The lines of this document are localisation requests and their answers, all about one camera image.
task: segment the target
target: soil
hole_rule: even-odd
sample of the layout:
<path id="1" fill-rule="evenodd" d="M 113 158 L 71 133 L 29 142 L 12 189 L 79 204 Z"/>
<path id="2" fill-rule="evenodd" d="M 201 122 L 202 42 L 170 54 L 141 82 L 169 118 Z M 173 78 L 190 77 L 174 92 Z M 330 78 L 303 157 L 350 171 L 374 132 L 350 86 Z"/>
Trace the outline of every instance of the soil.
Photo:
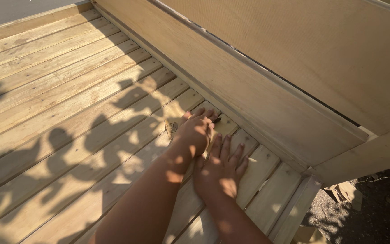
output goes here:
<path id="1" fill-rule="evenodd" d="M 361 211 L 320 190 L 301 225 L 317 227 L 336 244 L 390 244 L 390 169 L 377 176 L 377 181 L 371 176 L 349 181 L 364 196 Z"/>

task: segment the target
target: dry leaf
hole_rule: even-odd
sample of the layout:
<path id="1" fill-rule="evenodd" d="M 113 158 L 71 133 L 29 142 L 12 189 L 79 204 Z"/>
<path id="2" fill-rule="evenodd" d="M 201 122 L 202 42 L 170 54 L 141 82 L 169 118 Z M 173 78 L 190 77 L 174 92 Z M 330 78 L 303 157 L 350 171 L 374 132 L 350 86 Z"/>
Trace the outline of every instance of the dry leaf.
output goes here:
<path id="1" fill-rule="evenodd" d="M 371 177 L 374 178 L 375 181 L 379 179 L 379 176 L 375 173 L 371 174 Z"/>
<path id="2" fill-rule="evenodd" d="M 388 203 L 390 203 L 390 198 L 389 198 L 389 197 L 386 197 L 386 201 L 387 201 Z"/>

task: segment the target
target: wooden plank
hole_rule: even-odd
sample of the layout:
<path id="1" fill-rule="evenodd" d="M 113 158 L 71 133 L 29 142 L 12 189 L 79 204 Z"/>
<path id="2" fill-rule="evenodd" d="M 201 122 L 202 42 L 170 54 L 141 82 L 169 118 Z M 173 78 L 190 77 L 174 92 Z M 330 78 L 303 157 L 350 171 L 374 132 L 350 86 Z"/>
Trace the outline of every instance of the wooden plank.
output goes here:
<path id="1" fill-rule="evenodd" d="M 120 112 L 128 105 L 142 99 L 149 93 L 153 92 L 155 89 L 175 78 L 174 74 L 172 74 L 166 68 L 163 68 L 142 79 L 144 76 L 148 75 L 159 67 L 160 65 L 154 65 L 153 62 L 143 62 L 137 67 L 128 69 L 127 71 L 104 81 L 102 86 L 108 87 L 103 88 L 103 90 L 108 90 L 108 94 L 114 94 L 116 92 L 118 92 L 118 94 L 106 99 L 102 103 L 96 103 L 95 105 L 83 110 L 74 117 L 64 120 L 61 123 L 56 123 L 56 121 L 52 120 L 50 122 L 45 120 L 48 124 L 42 125 L 43 127 L 39 127 L 40 124 L 43 124 L 40 119 L 41 115 L 39 115 L 37 119 L 34 118 L 27 121 L 24 124 L 25 127 L 39 127 L 39 131 L 33 131 L 34 135 L 39 134 L 41 131 L 46 131 L 46 128 L 51 128 L 56 124 L 58 124 L 58 128 L 54 128 L 52 131 L 47 130 L 43 135 L 40 135 L 40 138 L 37 140 L 29 140 L 29 142 L 16 149 L 13 152 L 14 155 L 10 153 L 1 158 L 0 184 L 11 179 L 19 172 L 23 172 L 24 170 L 28 169 L 46 156 L 49 156 L 55 150 L 64 146 L 66 143 L 84 134 L 95 125 L 98 125 L 111 118 L 114 114 Z M 77 96 L 74 99 L 79 101 L 80 98 L 81 97 Z M 63 109 L 63 106 L 54 108 L 54 110 L 59 111 L 58 114 L 60 116 L 64 112 Z"/>
<path id="2" fill-rule="evenodd" d="M 382 135 L 390 131 L 390 9 L 371 2 L 163 1 Z"/>
<path id="3" fill-rule="evenodd" d="M 23 56 L 26 56 L 30 53 L 34 53 L 37 51 L 40 51 L 42 49 L 45 49 L 47 47 L 51 47 L 53 45 L 56 45 L 58 43 L 61 43 L 63 41 L 67 41 L 69 39 L 72 39 L 77 36 L 81 36 L 85 33 L 88 33 L 90 31 L 93 31 L 95 29 L 98 29 L 100 27 L 103 27 L 105 25 L 109 24 L 109 21 L 107 21 L 105 18 L 99 18 L 92 20 L 90 22 L 72 27 L 67 30 L 63 30 L 57 33 L 54 33 L 49 36 L 45 36 L 43 38 L 40 38 L 38 40 L 25 43 L 23 45 L 20 45 L 18 47 L 14 47 L 5 51 L 0 52 L 0 65 L 8 63 L 10 61 L 13 61 L 15 59 L 21 58 Z"/>
<path id="4" fill-rule="evenodd" d="M 100 223 L 102 222 L 102 219 L 94 224 L 85 234 L 83 234 L 81 237 L 79 237 L 78 240 L 74 242 L 74 244 L 88 244 L 90 241 L 91 236 L 96 232 L 97 228 L 99 228 Z"/>
<path id="5" fill-rule="evenodd" d="M 100 17 L 101 14 L 97 10 L 92 9 L 82 14 L 76 14 L 72 17 L 58 20 L 17 35 L 8 36 L 0 39 L 0 52 Z"/>
<path id="6" fill-rule="evenodd" d="M 64 103 L 61 103 L 62 101 L 75 96 L 79 92 L 84 91 L 85 89 L 88 89 L 89 87 L 144 61 L 147 58 L 149 58 L 149 54 L 147 52 L 142 49 L 135 50 L 132 53 L 124 55 L 115 61 L 111 61 L 108 64 L 93 70 L 92 72 L 79 76 L 78 78 L 66 82 L 55 89 L 47 91 L 38 97 L 1 113 L 0 134 L 3 134 L 0 135 L 0 156 L 38 135 L 39 132 L 36 129 L 40 128 L 41 130 L 46 130 L 49 126 L 61 122 L 72 114 L 84 109 L 85 107 L 83 106 L 88 107 L 90 104 L 94 104 L 97 102 L 96 99 L 100 97 L 101 91 L 97 91 L 97 88 L 95 88 L 88 93 L 82 93 L 79 95 L 81 97 L 69 99 Z M 118 90 L 116 91 L 116 89 L 119 88 L 119 85 L 115 84 L 114 87 L 109 89 L 113 89 L 113 92 L 117 92 Z M 32 120 L 29 120 L 31 122 L 18 126 L 26 119 L 29 119 L 51 107 L 52 109 L 34 118 L 34 121 L 36 121 L 35 124 Z M 68 109 L 68 114 L 64 114 L 60 111 L 59 109 L 61 108 Z"/>
<path id="7" fill-rule="evenodd" d="M 279 157 L 262 145 L 252 153 L 248 169 L 239 184 L 236 202 L 241 208 L 245 208 L 278 163 Z M 213 219 L 208 209 L 204 209 L 176 243 L 215 243 L 218 238 Z"/>
<path id="8" fill-rule="evenodd" d="M 264 234 L 269 235 L 300 182 L 300 174 L 281 163 L 246 208 L 246 214 Z"/>
<path id="9" fill-rule="evenodd" d="M 0 39 L 13 36 L 92 9 L 89 1 L 70 4 L 0 25 Z"/>
<path id="10" fill-rule="evenodd" d="M 390 169 L 390 132 L 314 167 L 324 186 Z"/>
<path id="11" fill-rule="evenodd" d="M 96 53 L 100 53 L 101 51 L 118 45 L 128 39 L 129 38 L 124 33 L 119 32 L 3 78 L 0 80 L 0 95 L 61 69 L 61 67 L 68 66 Z"/>
<path id="12" fill-rule="evenodd" d="M 322 183 L 313 175 L 300 183 L 269 234 L 274 244 L 290 244 L 321 186 Z"/>
<path id="13" fill-rule="evenodd" d="M 124 55 L 124 52 L 121 51 L 120 47 L 124 45 L 126 45 L 126 43 L 123 42 L 119 45 L 108 48 L 100 53 L 96 53 L 88 58 L 80 60 L 79 62 L 68 65 L 51 74 L 43 76 L 40 79 L 34 80 L 24 86 L 7 92 L 3 97 L 0 97 L 0 113 L 28 101 L 29 99 L 69 80 L 83 75 L 92 69 L 121 57 Z"/>
<path id="14" fill-rule="evenodd" d="M 37 227 L 59 213 L 67 203 L 75 200 L 82 192 L 88 190 L 98 180 L 124 163 L 155 137 L 162 134 L 165 131 L 165 126 L 163 126 L 165 119 L 179 118 L 185 111 L 194 108 L 203 100 L 198 93 L 190 89 L 149 117 L 135 115 L 135 118 L 144 120 L 138 124 L 135 123 L 136 125 L 133 128 L 91 157 L 81 159 L 82 162 L 79 165 L 0 219 L 0 236 L 7 237 L 6 241 L 8 243 L 17 243 L 22 240 Z M 148 110 L 148 112 L 145 112 L 147 115 L 151 114 L 150 109 L 146 110 Z M 111 124 L 112 126 L 104 124 L 104 129 L 109 131 L 108 133 L 111 132 L 113 136 L 118 136 L 121 131 L 117 131 L 116 127 L 131 122 L 130 117 L 125 117 L 124 120 L 126 123 Z M 96 132 L 98 134 L 91 134 L 94 137 L 85 141 L 87 148 L 90 143 L 103 138 L 101 131 L 96 130 Z M 82 148 L 76 146 L 71 150 L 75 151 L 75 149 L 79 149 L 78 153 Z M 91 154 L 88 149 L 85 148 L 84 150 L 88 152 L 88 155 Z"/>
<path id="15" fill-rule="evenodd" d="M 241 117 L 252 121 L 259 133 L 289 148 L 309 165 L 366 140 L 366 134 L 345 119 L 231 47 L 212 40 L 210 34 L 191 30 L 155 5 L 144 0 L 98 3 L 214 91 Z"/>
<path id="16" fill-rule="evenodd" d="M 245 143 L 246 145 L 242 157 L 252 153 L 252 151 L 258 145 L 258 142 L 250 135 L 248 135 L 244 130 L 239 130 L 231 138 L 230 156 L 235 152 L 235 149 L 239 146 L 240 143 Z M 241 188 L 241 189 L 242 191 L 247 191 L 247 190 L 252 191 L 251 188 L 249 189 Z M 172 215 L 171 215 L 171 221 L 169 223 L 168 230 L 166 231 L 163 243 L 170 244 L 171 242 L 173 242 L 176 236 L 178 236 L 180 232 L 184 230 L 186 225 L 188 225 L 191 222 L 191 220 L 200 212 L 200 210 L 204 206 L 205 203 L 203 202 L 203 200 L 200 199 L 198 195 L 195 193 L 194 186 L 193 186 L 193 179 L 192 178 L 189 179 L 189 181 L 186 184 L 184 184 L 183 187 L 181 187 L 179 193 L 177 194 L 176 204 L 174 205 L 174 210 L 172 211 Z"/>
<path id="17" fill-rule="evenodd" d="M 69 244 L 89 223 L 96 222 L 114 206 L 151 163 L 165 152 L 169 143 L 168 134 L 163 132 L 22 243 Z"/>
<path id="18" fill-rule="evenodd" d="M 237 123 L 243 130 L 248 132 L 253 136 L 260 144 L 268 147 L 273 153 L 275 153 L 283 162 L 287 162 L 292 166 L 297 172 L 304 172 L 308 166 L 300 158 L 293 157 L 293 153 L 279 144 L 273 143 L 271 139 L 268 139 L 265 135 L 260 134 L 253 126 L 251 121 L 243 118 L 240 113 L 235 109 L 230 107 L 227 103 L 224 102 L 220 97 L 215 93 L 210 91 L 206 86 L 199 82 L 194 76 L 189 74 L 186 70 L 182 69 L 177 63 L 167 57 L 164 53 L 158 50 L 154 45 L 146 41 L 142 36 L 129 28 L 121 20 L 117 19 L 111 13 L 105 9 L 101 9 L 99 5 L 93 3 L 93 6 L 112 24 L 118 27 L 123 33 L 129 36 L 134 42 L 136 42 L 140 47 L 144 48 L 152 57 L 159 60 L 164 67 L 171 70 L 179 78 L 185 81 L 192 89 L 200 93 L 204 99 L 208 100 L 210 103 L 214 104 L 218 109 L 224 111 L 227 116 L 229 116 L 233 121 Z"/>
<path id="19" fill-rule="evenodd" d="M 0 65 L 0 79 L 28 69 L 34 65 L 43 63 L 51 58 L 70 52 L 71 50 L 90 44 L 107 36 L 117 33 L 119 30 L 112 24 L 105 25 L 97 30 L 90 31 L 81 36 L 61 42 L 54 46 L 31 53 L 22 58 Z"/>
<path id="20" fill-rule="evenodd" d="M 179 79 L 170 81 L 165 86 L 151 93 L 150 96 L 118 112 L 109 120 L 91 129 L 88 134 L 84 134 L 65 145 L 53 155 L 45 158 L 40 163 L 0 187 L 0 197 L 10 198 L 10 201 L 0 204 L 0 218 L 24 202 L 31 195 L 43 189 L 47 184 L 78 165 L 79 162 L 99 151 L 106 143 L 142 121 L 152 111 L 159 109 L 188 88 L 186 84 L 180 84 L 181 80 Z M 56 164 L 55 162 L 58 162 L 58 160 L 62 160 L 63 163 Z"/>

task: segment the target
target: unfinished wood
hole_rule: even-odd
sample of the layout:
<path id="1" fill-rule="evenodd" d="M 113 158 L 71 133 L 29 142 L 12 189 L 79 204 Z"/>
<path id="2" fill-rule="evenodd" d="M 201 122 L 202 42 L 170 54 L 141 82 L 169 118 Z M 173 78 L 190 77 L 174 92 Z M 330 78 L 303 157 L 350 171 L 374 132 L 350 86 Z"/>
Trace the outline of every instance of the unfinished wood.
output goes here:
<path id="1" fill-rule="evenodd" d="M 127 43 L 126 48 L 121 50 L 121 52 L 130 52 L 137 48 L 137 45 L 130 45 L 130 43 Z M 107 64 L 104 64 L 101 67 L 86 73 L 85 75 L 81 75 L 54 89 L 46 91 L 39 96 L 34 97 L 18 106 L 15 106 L 14 108 L 0 113 L 0 133 L 3 133 L 4 131 L 14 126 L 17 126 L 24 120 L 31 118 L 50 107 L 53 107 L 54 105 L 64 101 L 65 99 L 72 97 L 79 92 L 84 91 L 89 87 L 94 86 L 99 82 L 136 65 L 137 63 L 140 63 L 149 57 L 150 55 L 143 49 L 135 50 Z M 49 110 L 48 112 L 53 113 L 51 115 L 55 114 L 53 110 Z M 62 114 L 58 115 L 59 116 L 56 117 L 60 117 L 60 119 L 63 119 L 64 116 Z M 3 148 L 5 147 L 0 144 L 0 149 L 4 150 Z"/>
<path id="2" fill-rule="evenodd" d="M 324 186 L 390 169 L 390 132 L 314 167 Z"/>
<path id="3" fill-rule="evenodd" d="M 123 42 L 119 45 L 108 48 L 100 53 L 89 56 L 79 62 L 68 65 L 51 74 L 29 82 L 24 86 L 7 92 L 3 97 L 0 97 L 0 113 L 121 57 L 124 55 L 124 52 L 120 49 L 120 47 L 124 45 L 126 45 L 126 43 Z"/>
<path id="4" fill-rule="evenodd" d="M 225 44 L 212 43 L 207 39 L 212 36 L 201 36 L 155 5 L 145 0 L 98 3 L 296 158 L 314 165 L 366 140 L 365 133 L 332 111 L 324 111 L 309 98 L 302 100 L 304 94 L 291 85 Z"/>
<path id="5" fill-rule="evenodd" d="M 61 8 L 52 9 L 40 14 L 35 14 L 22 19 L 17 19 L 0 25 L 0 39 L 13 36 L 70 16 L 93 9 L 87 0 L 73 3 Z"/>
<path id="6" fill-rule="evenodd" d="M 121 133 L 126 132 L 129 128 L 149 116 L 153 111 L 181 94 L 188 88 L 187 84 L 183 83 L 180 85 L 181 83 L 179 79 L 170 81 L 165 86 L 151 93 L 150 96 L 144 97 L 127 109 L 118 112 L 110 119 L 92 128 L 89 133 L 65 145 L 53 155 L 45 158 L 40 163 L 0 187 L 0 196 L 10 197 L 10 201 L 0 205 L 0 217 L 78 165 L 79 162 L 99 151 L 106 143 L 112 141 Z M 105 153 L 105 160 L 108 161 L 108 151 L 106 150 Z M 55 162 L 59 160 L 62 160 L 63 163 L 56 164 Z M 84 169 L 88 163 L 89 161 L 84 163 L 83 166 L 80 166 L 80 168 Z M 82 174 L 75 174 L 74 177 L 85 179 Z"/>
<path id="7" fill-rule="evenodd" d="M 390 131 L 390 9 L 355 0 L 163 3 L 375 134 Z"/>
<path id="8" fill-rule="evenodd" d="M 118 45 L 128 39 L 129 38 L 124 33 L 119 32 L 3 78 L 0 80 L 0 95 L 48 75 L 61 69 L 61 67 L 68 66 L 96 53 L 100 53 L 101 51 Z"/>
<path id="9" fill-rule="evenodd" d="M 103 27 L 105 25 L 109 24 L 109 21 L 107 21 L 105 18 L 99 18 L 92 20 L 90 22 L 72 27 L 67 30 L 63 30 L 57 33 L 54 33 L 49 36 L 45 36 L 43 38 L 40 38 L 38 40 L 25 43 L 23 45 L 20 45 L 18 47 L 14 47 L 8 50 L 5 50 L 0 53 L 0 65 L 8 63 L 10 61 L 13 61 L 15 59 L 21 58 L 23 56 L 26 56 L 30 53 L 34 53 L 37 51 L 40 51 L 42 49 L 45 49 L 47 47 L 51 47 L 53 45 L 56 45 L 58 43 L 61 43 L 63 41 L 67 41 L 69 39 L 72 39 L 77 36 L 81 36 L 85 33 L 88 33 L 90 31 L 93 31 L 97 28 Z"/>
<path id="10" fill-rule="evenodd" d="M 199 82 L 194 76 L 189 74 L 186 70 L 182 69 L 178 64 L 168 58 L 164 53 L 158 50 L 151 43 L 146 41 L 142 36 L 129 28 L 126 24 L 121 22 L 111 13 L 105 9 L 100 8 L 99 5 L 93 3 L 93 6 L 112 24 L 116 25 L 123 33 L 129 36 L 133 41 L 135 41 L 140 47 L 144 48 L 152 57 L 158 59 L 166 68 L 170 69 L 175 73 L 179 78 L 184 80 L 192 89 L 200 93 L 204 99 L 208 100 L 214 106 L 219 108 L 221 111 L 224 111 L 233 121 L 237 123 L 243 130 L 247 131 L 251 136 L 253 136 L 259 143 L 268 147 L 272 152 L 278 155 L 284 162 L 287 162 L 291 165 L 296 171 L 303 172 L 307 169 L 307 164 L 300 158 L 290 157 L 292 153 L 283 146 L 273 143 L 266 136 L 260 134 L 252 125 L 252 122 L 248 121 L 245 118 L 240 116 L 236 110 L 231 108 L 227 103 L 225 103 L 220 97 L 210 91 L 206 86 Z"/>
<path id="11" fill-rule="evenodd" d="M 70 52 L 71 50 L 90 44 L 107 36 L 111 36 L 119 30 L 112 24 L 105 25 L 97 30 L 90 31 L 81 36 L 72 38 L 54 46 L 31 53 L 22 58 L 0 65 L 0 79 L 19 71 L 28 69 L 34 65 L 43 63 L 51 58 Z"/>
<path id="12" fill-rule="evenodd" d="M 100 17 L 101 14 L 97 10 L 93 9 L 14 36 L 8 36 L 0 39 L 0 52 Z"/>
<path id="13" fill-rule="evenodd" d="M 249 166 L 239 184 L 236 202 L 243 209 L 278 165 L 279 157 L 260 145 L 250 156 Z M 192 222 L 176 243 L 215 243 L 219 238 L 208 209 Z"/>
<path id="14" fill-rule="evenodd" d="M 269 234 L 274 244 L 290 244 L 321 186 L 315 176 L 307 177 L 300 183 Z"/>
<path id="15" fill-rule="evenodd" d="M 181 117 L 185 111 L 192 109 L 202 101 L 203 98 L 199 94 L 188 90 L 151 116 L 147 118 L 142 116 L 145 118 L 142 122 L 136 124 L 99 152 L 84 159 L 61 178 L 4 216 L 0 220 L 0 233 L 2 236 L 8 237 L 6 240 L 8 243 L 17 243 L 59 213 L 64 208 L 64 203 L 75 200 L 82 192 L 88 190 L 98 180 L 163 133 L 165 119 Z M 118 136 L 118 132 L 113 131 L 113 135 Z M 96 138 L 93 140 L 101 139 L 102 135 L 96 134 Z M 54 192 L 52 197 L 49 197 L 49 193 L 55 187 L 58 187 L 59 191 Z"/>
<path id="16" fill-rule="evenodd" d="M 79 237 L 78 240 L 74 242 L 74 244 L 88 244 L 91 236 L 96 232 L 97 228 L 99 228 L 100 223 L 102 222 L 103 218 L 95 223 L 85 234 L 83 234 L 81 237 Z"/>
<path id="17" fill-rule="evenodd" d="M 152 66 L 151 63 L 152 62 L 150 62 L 150 64 L 142 64 L 142 66 Z M 61 119 L 51 119 L 51 121 L 45 119 L 45 122 L 43 122 L 43 118 L 49 117 L 51 115 L 45 115 L 45 117 L 39 115 L 36 118 L 27 121 L 24 124 L 24 127 L 29 128 L 30 133 L 31 131 L 33 132 L 33 134 L 29 137 L 32 137 L 33 135 L 39 135 L 42 131 L 46 131 L 46 129 L 50 129 L 54 125 L 57 125 L 58 127 L 54 128 L 52 131 L 48 130 L 37 140 L 29 140 L 28 143 L 16 149 L 13 152 L 14 155 L 10 153 L 1 158 L 0 184 L 10 179 L 10 177 L 16 175 L 18 172 L 22 172 L 25 169 L 28 169 L 31 165 L 34 165 L 35 162 L 39 162 L 41 159 L 59 149 L 64 144 L 70 142 L 79 135 L 82 135 L 92 127 L 111 118 L 114 114 L 123 110 L 128 105 L 131 105 L 132 103 L 142 99 L 149 93 L 153 92 L 155 89 L 175 78 L 173 73 L 171 73 L 168 69 L 163 68 L 137 83 L 139 80 L 137 77 L 138 74 L 145 76 L 146 74 L 149 74 L 149 72 L 154 71 L 154 69 L 149 69 L 148 73 L 142 74 L 139 68 L 140 67 L 134 67 L 133 69 L 122 72 L 102 82 L 100 86 L 86 91 L 82 96 L 76 96 L 73 99 L 70 99 L 72 101 L 68 100 L 64 102 L 69 104 L 76 103 L 77 106 L 82 106 L 82 103 L 89 101 L 88 96 L 96 94 L 95 98 L 91 99 L 97 103 L 97 100 L 101 100 L 103 97 L 111 96 L 118 92 L 118 94 L 115 94 L 115 96 L 112 96 L 102 103 L 83 110 L 81 113 L 76 114 L 74 117 L 63 121 L 62 123 L 58 123 L 58 121 Z M 54 111 L 58 111 L 59 116 L 62 116 L 64 113 L 74 112 L 66 106 L 63 106 L 64 103 L 62 103 L 61 106 L 56 106 L 53 108 Z M 27 135 L 22 136 L 19 137 L 19 140 L 28 141 L 25 138 Z"/>
<path id="18" fill-rule="evenodd" d="M 246 208 L 245 213 L 264 234 L 269 235 L 300 181 L 299 173 L 281 163 Z"/>

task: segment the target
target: plywood panel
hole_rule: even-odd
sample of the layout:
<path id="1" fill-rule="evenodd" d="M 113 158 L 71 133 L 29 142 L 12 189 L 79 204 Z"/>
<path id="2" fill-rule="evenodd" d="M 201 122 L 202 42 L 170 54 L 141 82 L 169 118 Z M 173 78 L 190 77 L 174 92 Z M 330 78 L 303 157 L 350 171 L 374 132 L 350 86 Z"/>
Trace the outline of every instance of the plywood panel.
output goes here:
<path id="1" fill-rule="evenodd" d="M 273 82 L 267 71 L 242 63 L 241 55 L 224 51 L 153 4 L 144 0 L 98 3 L 252 121 L 258 132 L 308 164 L 365 141 L 357 128 L 297 98 L 299 93 L 291 94 L 289 85 Z"/>
<path id="2" fill-rule="evenodd" d="M 163 3 L 377 135 L 390 131 L 390 9 L 362 0 Z"/>

